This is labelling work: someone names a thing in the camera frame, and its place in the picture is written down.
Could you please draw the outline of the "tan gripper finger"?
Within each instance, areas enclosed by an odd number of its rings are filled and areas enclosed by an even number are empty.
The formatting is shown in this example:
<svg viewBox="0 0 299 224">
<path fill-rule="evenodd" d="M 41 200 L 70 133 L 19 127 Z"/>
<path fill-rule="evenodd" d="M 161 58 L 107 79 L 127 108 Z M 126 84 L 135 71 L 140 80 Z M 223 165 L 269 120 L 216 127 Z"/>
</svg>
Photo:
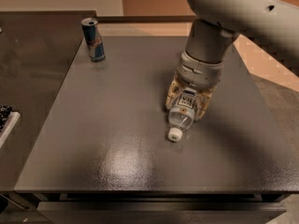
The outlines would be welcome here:
<svg viewBox="0 0 299 224">
<path fill-rule="evenodd" d="M 198 91 L 196 93 L 196 99 L 195 99 L 196 111 L 195 111 L 195 116 L 194 116 L 195 120 L 199 120 L 205 115 L 205 113 L 209 107 L 212 95 L 216 89 L 217 89 L 217 87 L 214 86 L 207 90 Z"/>
<path fill-rule="evenodd" d="M 167 109 L 170 109 L 173 106 L 175 100 L 181 95 L 184 88 L 185 86 L 179 79 L 178 75 L 174 75 L 165 100 L 165 107 Z"/>
</svg>

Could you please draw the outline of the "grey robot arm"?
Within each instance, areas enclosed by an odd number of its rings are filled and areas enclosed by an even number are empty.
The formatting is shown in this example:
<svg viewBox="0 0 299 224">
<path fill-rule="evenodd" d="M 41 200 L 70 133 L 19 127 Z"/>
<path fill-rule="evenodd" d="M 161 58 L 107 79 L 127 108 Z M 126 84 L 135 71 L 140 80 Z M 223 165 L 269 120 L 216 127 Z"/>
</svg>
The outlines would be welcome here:
<svg viewBox="0 0 299 224">
<path fill-rule="evenodd" d="M 195 91 L 196 120 L 209 106 L 223 60 L 243 35 L 293 71 L 299 67 L 299 7 L 280 0 L 187 0 L 197 15 L 182 51 L 165 107 L 187 88 Z"/>
</svg>

